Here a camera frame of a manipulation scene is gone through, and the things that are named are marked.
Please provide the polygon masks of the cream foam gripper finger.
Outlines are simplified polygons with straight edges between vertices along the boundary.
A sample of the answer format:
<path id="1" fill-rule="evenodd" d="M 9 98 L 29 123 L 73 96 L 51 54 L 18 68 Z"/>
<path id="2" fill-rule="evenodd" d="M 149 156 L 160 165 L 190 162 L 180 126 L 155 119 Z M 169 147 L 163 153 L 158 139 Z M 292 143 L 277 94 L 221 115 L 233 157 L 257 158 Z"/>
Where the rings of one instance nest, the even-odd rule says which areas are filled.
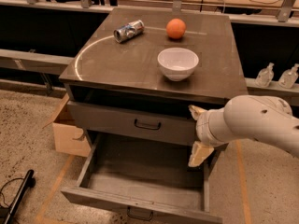
<path id="1" fill-rule="evenodd" d="M 194 120 L 198 120 L 199 117 L 206 112 L 204 108 L 196 105 L 189 105 L 189 110 Z"/>
<path id="2" fill-rule="evenodd" d="M 200 166 L 212 154 L 213 151 L 213 146 L 208 146 L 199 141 L 195 141 L 192 145 L 192 153 L 189 157 L 188 166 Z"/>

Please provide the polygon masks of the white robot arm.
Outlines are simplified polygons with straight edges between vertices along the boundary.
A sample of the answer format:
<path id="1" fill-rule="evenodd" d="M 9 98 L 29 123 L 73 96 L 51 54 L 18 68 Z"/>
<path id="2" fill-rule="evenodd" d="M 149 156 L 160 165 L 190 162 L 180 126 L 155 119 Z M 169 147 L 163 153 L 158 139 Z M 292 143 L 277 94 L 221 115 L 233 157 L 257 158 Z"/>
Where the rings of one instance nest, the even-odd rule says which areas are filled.
<path id="1" fill-rule="evenodd" d="M 189 167 L 200 166 L 216 147 L 237 139 L 251 139 L 299 157 L 299 118 L 276 96 L 240 95 L 221 109 L 190 105 L 199 138 L 192 145 Z"/>

